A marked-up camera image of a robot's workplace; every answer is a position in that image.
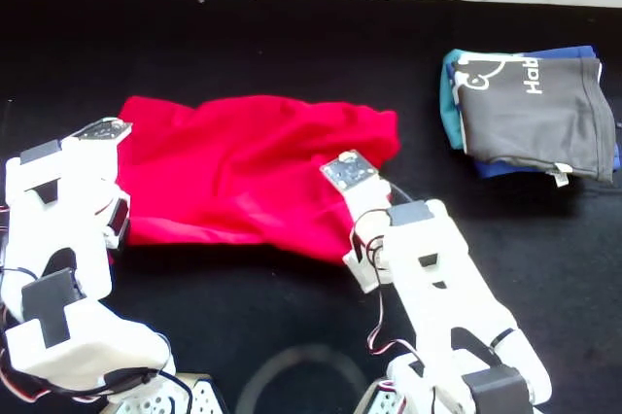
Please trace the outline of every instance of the red cloth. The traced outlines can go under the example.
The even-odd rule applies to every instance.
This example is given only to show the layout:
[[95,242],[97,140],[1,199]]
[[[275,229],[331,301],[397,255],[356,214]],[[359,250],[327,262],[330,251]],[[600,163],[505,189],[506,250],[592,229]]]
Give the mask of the red cloth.
[[269,243],[341,263],[352,219],[319,167],[357,149],[380,166],[397,116],[348,103],[249,96],[198,109],[134,96],[119,146],[130,244]]

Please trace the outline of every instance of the black table surface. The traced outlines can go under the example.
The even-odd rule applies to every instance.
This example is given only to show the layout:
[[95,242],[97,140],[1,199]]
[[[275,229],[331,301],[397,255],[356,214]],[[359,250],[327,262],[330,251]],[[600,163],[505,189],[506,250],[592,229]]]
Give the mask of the black table surface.
[[[442,199],[489,286],[553,381],[546,413],[622,403],[622,225],[616,186],[520,174],[479,180],[438,116],[442,56],[594,45],[622,117],[622,12],[453,0],[0,0],[0,156],[118,113],[130,95],[195,106],[278,94],[393,109],[402,149],[383,174]],[[369,382],[390,359],[366,353],[377,297],[344,268],[265,247],[130,248],[106,303],[170,338],[177,366],[208,372],[231,411],[245,384],[291,348],[324,348]],[[383,337],[411,337],[396,296]],[[265,387],[260,413],[350,413],[361,383],[305,362]],[[0,389],[3,412],[97,412]]]

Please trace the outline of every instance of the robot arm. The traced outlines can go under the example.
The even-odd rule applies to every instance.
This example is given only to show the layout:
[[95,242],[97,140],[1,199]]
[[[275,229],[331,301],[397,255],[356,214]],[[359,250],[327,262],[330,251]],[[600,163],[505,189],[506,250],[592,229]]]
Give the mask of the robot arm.
[[[163,335],[99,301],[112,290],[108,251],[128,230],[130,198],[116,179],[117,145],[130,129],[107,118],[7,161],[0,376],[28,401],[105,396],[107,412],[131,414],[190,412],[196,399],[197,412],[211,401],[221,414],[209,379],[188,386],[175,377]],[[25,396],[17,379],[36,392]]]
[[416,332],[414,354],[389,364],[405,402],[396,412],[427,414],[432,404],[439,414],[537,412],[551,396],[548,373],[442,202],[391,205],[391,186],[356,152],[322,170],[357,219],[344,262],[365,293],[393,283]]

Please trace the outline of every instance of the folded gray shirt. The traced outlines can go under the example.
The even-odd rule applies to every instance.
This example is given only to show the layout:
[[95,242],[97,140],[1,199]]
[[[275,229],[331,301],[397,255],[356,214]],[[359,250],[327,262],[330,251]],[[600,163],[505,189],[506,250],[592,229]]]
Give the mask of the folded gray shirt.
[[492,55],[453,65],[467,154],[612,182],[615,123],[598,59]]

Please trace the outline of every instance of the white tag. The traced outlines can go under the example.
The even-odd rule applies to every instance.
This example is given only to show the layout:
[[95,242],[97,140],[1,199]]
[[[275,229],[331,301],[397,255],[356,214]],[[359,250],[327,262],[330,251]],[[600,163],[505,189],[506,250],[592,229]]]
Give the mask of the white tag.
[[555,184],[558,188],[569,184],[568,175],[566,173],[550,173],[555,178]]
[[560,173],[569,174],[572,172],[572,166],[570,166],[569,164],[565,164],[565,163],[553,163],[553,164],[555,164],[555,167]]

